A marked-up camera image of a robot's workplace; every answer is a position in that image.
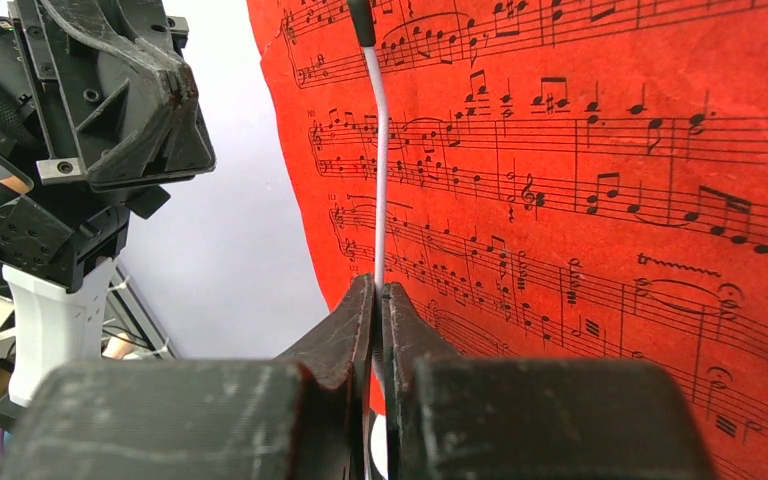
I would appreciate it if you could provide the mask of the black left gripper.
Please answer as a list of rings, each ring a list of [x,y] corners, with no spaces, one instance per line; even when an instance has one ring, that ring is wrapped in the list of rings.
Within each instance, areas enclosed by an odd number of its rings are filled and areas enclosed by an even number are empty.
[[[0,17],[0,166],[28,190],[3,218],[149,218],[216,162],[160,1],[12,1]]]

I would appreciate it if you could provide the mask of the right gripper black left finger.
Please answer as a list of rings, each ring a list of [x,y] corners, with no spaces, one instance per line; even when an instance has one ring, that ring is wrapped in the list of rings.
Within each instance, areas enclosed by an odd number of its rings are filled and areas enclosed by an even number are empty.
[[[19,418],[0,479],[362,479],[375,286],[270,360],[83,361]]]

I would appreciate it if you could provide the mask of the red sheet music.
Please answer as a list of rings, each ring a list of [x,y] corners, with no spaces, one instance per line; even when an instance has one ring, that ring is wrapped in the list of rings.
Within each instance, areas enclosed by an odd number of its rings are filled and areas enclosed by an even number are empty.
[[[768,479],[768,0],[372,13],[388,280],[467,354],[661,365]]]

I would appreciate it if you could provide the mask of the lilac tripod music stand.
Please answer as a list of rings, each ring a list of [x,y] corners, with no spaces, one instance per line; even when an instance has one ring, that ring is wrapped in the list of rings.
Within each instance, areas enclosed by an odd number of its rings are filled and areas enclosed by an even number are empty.
[[[389,149],[389,105],[383,75],[376,53],[375,21],[370,1],[348,1],[349,13],[362,50],[368,77],[374,95],[377,125],[377,156],[375,177],[375,223],[373,279],[375,287],[375,310],[372,340],[372,367],[381,393],[385,389],[385,363],[381,338],[384,287],[386,273],[386,225],[388,204],[388,149]]]

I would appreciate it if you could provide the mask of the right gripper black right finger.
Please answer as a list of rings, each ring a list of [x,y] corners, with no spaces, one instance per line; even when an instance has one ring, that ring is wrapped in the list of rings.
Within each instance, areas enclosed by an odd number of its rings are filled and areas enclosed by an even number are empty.
[[[673,378],[646,361],[474,357],[383,290],[392,479],[713,479]]]

